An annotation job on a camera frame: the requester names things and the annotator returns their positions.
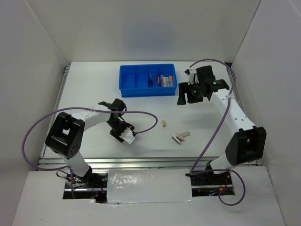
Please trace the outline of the red pen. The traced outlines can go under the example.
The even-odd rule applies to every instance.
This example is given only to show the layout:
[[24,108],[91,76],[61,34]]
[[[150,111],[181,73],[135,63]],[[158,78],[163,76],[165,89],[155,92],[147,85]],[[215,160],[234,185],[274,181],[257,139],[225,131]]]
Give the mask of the red pen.
[[161,79],[161,73],[159,73],[159,76],[158,76],[158,78],[159,78],[159,82],[160,82],[160,87],[162,87],[162,85],[163,85],[163,82],[162,82],[162,79]]

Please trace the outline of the purple highlighter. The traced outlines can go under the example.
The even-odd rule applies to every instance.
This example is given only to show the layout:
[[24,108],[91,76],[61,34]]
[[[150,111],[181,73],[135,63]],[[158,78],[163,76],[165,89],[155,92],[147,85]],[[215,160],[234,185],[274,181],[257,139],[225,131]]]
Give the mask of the purple highlighter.
[[160,78],[161,78],[161,85],[162,87],[164,87],[164,75],[161,75]]

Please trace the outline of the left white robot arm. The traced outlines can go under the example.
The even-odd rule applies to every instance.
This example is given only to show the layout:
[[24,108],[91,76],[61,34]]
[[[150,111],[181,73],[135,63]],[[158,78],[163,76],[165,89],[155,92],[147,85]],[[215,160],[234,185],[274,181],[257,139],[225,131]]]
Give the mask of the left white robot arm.
[[123,120],[122,112],[126,110],[126,104],[116,98],[111,104],[100,102],[94,110],[74,114],[61,112],[57,115],[45,144],[71,167],[76,182],[81,187],[87,188],[100,178],[92,172],[79,152],[84,132],[105,122],[111,127],[110,135],[119,142],[131,144],[135,139],[135,128]]

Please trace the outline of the blue pen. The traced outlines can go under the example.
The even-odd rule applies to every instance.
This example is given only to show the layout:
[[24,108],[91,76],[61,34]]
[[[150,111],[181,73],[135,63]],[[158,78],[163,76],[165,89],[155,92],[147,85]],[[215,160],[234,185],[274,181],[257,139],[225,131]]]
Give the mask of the blue pen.
[[153,87],[152,74],[148,74],[148,87]]

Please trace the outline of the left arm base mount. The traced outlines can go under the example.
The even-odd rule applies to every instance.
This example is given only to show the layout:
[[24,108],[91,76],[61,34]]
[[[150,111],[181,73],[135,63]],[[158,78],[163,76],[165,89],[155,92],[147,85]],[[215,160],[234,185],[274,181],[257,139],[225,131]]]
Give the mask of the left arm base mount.
[[56,176],[65,180],[63,199],[92,199],[96,203],[107,203],[108,173],[93,175],[91,182],[84,182],[65,170],[58,170]]

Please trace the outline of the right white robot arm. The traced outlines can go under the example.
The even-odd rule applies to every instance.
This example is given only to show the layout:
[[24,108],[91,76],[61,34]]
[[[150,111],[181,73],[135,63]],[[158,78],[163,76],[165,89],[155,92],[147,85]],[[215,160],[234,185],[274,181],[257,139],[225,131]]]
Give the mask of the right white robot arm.
[[225,153],[206,165],[205,179],[215,185],[226,170],[262,158],[267,132],[248,119],[232,97],[232,89],[225,80],[216,79],[210,65],[196,70],[188,68],[185,72],[189,80],[179,83],[177,104],[194,104],[207,98],[222,114],[218,127],[226,124],[232,135]]

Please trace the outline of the red pen crossed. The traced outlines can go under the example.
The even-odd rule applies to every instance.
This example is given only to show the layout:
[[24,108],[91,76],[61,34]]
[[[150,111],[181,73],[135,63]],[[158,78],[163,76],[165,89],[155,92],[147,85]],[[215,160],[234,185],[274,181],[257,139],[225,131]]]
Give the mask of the red pen crossed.
[[155,80],[153,82],[153,87],[155,87],[156,84],[158,84],[158,86],[159,86],[159,83],[160,83],[160,78],[159,78],[159,74],[157,74],[155,77]]

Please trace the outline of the yellow highlighter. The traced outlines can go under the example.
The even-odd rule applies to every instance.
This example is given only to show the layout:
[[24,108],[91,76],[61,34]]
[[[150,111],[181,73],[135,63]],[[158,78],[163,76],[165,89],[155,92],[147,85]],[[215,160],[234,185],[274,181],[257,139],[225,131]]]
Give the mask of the yellow highlighter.
[[167,87],[166,77],[163,77],[163,85],[164,85],[164,87]]

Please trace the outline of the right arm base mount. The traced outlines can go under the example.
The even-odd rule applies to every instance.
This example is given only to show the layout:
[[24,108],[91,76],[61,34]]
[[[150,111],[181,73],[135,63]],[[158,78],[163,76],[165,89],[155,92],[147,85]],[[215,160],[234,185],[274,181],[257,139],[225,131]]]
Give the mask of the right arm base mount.
[[222,174],[209,172],[197,175],[186,173],[185,176],[190,178],[193,197],[218,196],[220,191],[222,195],[235,194],[229,172]]

